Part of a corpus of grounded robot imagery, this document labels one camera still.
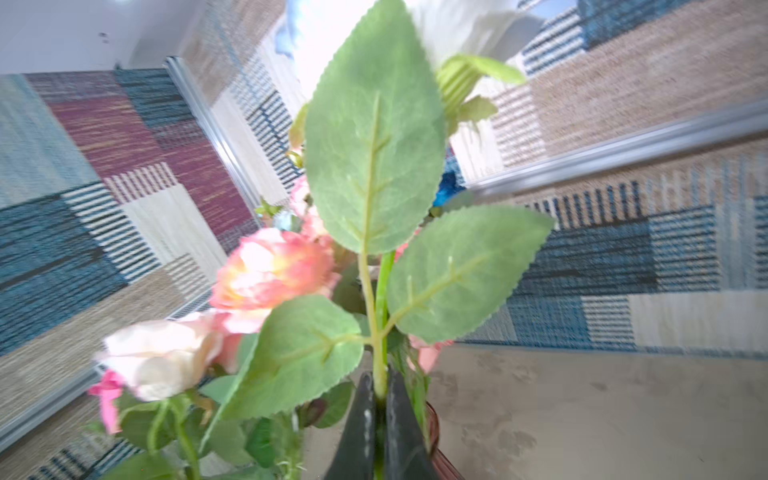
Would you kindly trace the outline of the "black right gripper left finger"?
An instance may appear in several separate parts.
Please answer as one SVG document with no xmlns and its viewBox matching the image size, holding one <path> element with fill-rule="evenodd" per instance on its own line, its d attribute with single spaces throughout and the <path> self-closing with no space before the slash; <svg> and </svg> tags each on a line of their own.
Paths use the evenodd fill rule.
<svg viewBox="0 0 768 480">
<path fill-rule="evenodd" d="M 372 480 L 376 458 L 377 401 L 371 372 L 358 383 L 338 448 L 325 480 Z"/>
</svg>

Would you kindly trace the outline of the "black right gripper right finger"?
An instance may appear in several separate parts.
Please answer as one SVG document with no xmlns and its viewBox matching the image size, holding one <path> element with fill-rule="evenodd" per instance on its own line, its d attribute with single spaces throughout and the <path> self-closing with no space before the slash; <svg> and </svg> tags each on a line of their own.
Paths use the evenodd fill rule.
<svg viewBox="0 0 768 480">
<path fill-rule="evenodd" d="M 402 374 L 391 370 L 386 396 L 384 443 L 387 480 L 438 480 Z"/>
</svg>

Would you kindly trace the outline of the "pink ribbed glass vase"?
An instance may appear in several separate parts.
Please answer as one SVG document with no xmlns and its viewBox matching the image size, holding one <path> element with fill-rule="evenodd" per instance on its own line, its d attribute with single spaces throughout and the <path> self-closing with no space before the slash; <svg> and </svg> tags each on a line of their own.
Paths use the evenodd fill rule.
<svg viewBox="0 0 768 480">
<path fill-rule="evenodd" d="M 440 423 L 437 412 L 433 406 L 426 403 L 426 419 L 428 425 L 429 455 L 432 464 L 441 480 L 464 480 L 465 477 L 452 464 L 447 456 L 439 448 L 440 442 Z"/>
</svg>

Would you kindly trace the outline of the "pink cream rose stem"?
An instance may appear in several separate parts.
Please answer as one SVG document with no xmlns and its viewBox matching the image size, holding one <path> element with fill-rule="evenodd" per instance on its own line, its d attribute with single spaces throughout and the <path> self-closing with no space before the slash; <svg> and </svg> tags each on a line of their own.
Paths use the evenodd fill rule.
<svg viewBox="0 0 768 480">
<path fill-rule="evenodd" d="M 447 340 L 444 342 L 437 342 L 434 344 L 427 344 L 419 337 L 409 335 L 408 340 L 410 346 L 416 352 L 416 360 L 419 370 L 423 374 L 429 374 L 435 367 L 440 356 L 440 352 L 443 348 L 454 344 L 453 340 Z"/>
</svg>

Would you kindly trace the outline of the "pink yellow peony spray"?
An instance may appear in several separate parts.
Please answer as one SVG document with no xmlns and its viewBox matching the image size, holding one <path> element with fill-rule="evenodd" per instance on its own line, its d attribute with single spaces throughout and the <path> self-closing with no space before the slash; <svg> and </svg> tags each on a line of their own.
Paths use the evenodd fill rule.
<svg viewBox="0 0 768 480">
<path fill-rule="evenodd" d="M 340 278 L 330 246 L 265 228 L 243 238 L 219 270 L 210 304 L 225 314 L 228 333 L 253 334 L 286 301 L 313 294 L 329 298 Z"/>
</svg>

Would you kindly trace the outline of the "pink rose tall stem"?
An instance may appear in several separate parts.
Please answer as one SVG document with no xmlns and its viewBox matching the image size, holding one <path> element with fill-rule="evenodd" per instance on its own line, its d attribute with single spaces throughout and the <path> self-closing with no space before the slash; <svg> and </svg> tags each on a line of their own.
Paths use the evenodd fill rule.
<svg viewBox="0 0 768 480">
<path fill-rule="evenodd" d="M 200 391 L 213 373 L 234 374 L 239 367 L 242 334 L 222 326 L 225 314 L 210 309 L 181 319 L 149 320 L 106 337 L 96 363 L 117 372 L 125 382 L 116 401 L 121 432 L 137 421 L 144 433 L 133 442 L 151 455 L 176 442 L 185 462 L 183 476 L 201 479 L 202 433 L 211 425 L 217 402 Z"/>
</svg>

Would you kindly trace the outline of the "magenta rose stem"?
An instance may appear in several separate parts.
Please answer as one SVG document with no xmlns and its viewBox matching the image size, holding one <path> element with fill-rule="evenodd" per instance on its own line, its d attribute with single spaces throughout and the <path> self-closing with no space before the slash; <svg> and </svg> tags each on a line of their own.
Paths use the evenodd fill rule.
<svg viewBox="0 0 768 480">
<path fill-rule="evenodd" d="M 99 399 L 102 424 L 111 436 L 121 432 L 116 401 L 122 396 L 124 388 L 124 379 L 117 372 L 106 370 L 99 382 L 87 390 L 88 395 Z"/>
</svg>

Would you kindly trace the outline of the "white rose leafy stem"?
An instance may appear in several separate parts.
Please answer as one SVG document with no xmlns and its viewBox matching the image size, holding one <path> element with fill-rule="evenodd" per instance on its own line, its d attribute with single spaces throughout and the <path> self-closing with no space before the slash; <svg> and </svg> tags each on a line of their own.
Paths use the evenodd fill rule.
<svg viewBox="0 0 768 480">
<path fill-rule="evenodd" d="M 365 350 L 377 401 L 374 478 L 384 479 L 387 340 L 434 344 L 484 323 L 511 295 L 552 218 L 475 206 L 435 220 L 447 141 L 483 77 L 517 82 L 541 21 L 510 1 L 298 1 L 286 10 L 309 92 L 303 158 L 331 239 L 357 256 L 368 326 L 323 295 L 277 306 L 215 414 L 271 419 L 340 384 Z"/>
</svg>

